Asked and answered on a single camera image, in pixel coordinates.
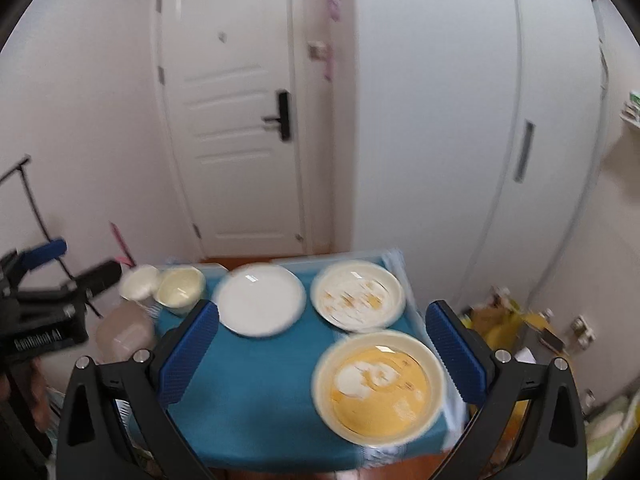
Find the person's left hand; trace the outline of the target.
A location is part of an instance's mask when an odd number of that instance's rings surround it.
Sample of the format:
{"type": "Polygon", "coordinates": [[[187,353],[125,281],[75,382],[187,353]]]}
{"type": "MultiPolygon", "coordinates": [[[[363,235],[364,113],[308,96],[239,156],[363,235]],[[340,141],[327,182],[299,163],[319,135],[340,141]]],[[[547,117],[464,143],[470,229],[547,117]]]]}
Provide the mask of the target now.
{"type": "Polygon", "coordinates": [[[28,366],[28,403],[32,419],[40,432],[46,432],[51,422],[51,411],[47,397],[47,382],[42,372],[41,360],[32,360],[28,366]]]}

